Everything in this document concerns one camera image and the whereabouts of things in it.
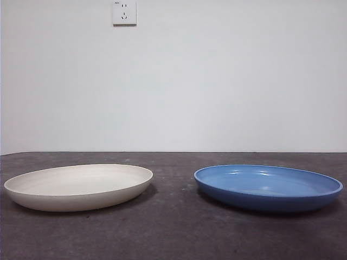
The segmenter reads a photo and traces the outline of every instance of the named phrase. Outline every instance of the plate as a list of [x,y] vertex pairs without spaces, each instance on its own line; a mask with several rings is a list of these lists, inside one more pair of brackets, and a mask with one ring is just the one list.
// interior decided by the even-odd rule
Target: plate
[[201,191],[226,204],[269,212],[316,210],[331,203],[342,183],[292,168],[264,165],[218,165],[194,173]]
[[5,182],[16,203],[42,211],[94,210],[140,195],[153,173],[120,164],[76,165],[25,173]]

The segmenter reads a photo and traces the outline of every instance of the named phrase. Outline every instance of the dark gray surface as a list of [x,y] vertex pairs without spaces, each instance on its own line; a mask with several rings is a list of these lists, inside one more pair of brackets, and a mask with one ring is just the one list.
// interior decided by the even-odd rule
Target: dark gray surface
[[[309,213],[225,206],[199,193],[193,173],[218,164],[299,168],[347,184],[346,153],[41,152],[1,157],[3,260],[347,259],[347,196]],[[145,193],[101,210],[50,213],[3,194],[9,178],[78,164],[131,164],[155,174]]]

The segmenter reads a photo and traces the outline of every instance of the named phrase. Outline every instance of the white wall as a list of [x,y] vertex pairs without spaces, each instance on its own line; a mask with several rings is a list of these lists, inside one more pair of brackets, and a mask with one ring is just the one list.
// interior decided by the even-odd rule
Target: white wall
[[3,154],[347,152],[347,1],[2,0]]

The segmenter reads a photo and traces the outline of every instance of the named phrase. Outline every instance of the white plate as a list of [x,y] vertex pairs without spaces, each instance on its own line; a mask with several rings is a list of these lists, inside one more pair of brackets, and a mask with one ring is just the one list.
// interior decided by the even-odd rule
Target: white plate
[[153,173],[121,164],[91,164],[25,173],[5,182],[16,203],[34,210],[82,211],[126,202],[140,195]]

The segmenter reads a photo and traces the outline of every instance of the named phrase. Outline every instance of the electrical outlet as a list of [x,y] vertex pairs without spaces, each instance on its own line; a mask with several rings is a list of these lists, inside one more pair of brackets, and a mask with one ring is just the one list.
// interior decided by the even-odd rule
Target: electrical outlet
[[135,0],[113,2],[113,26],[135,26],[137,11]]

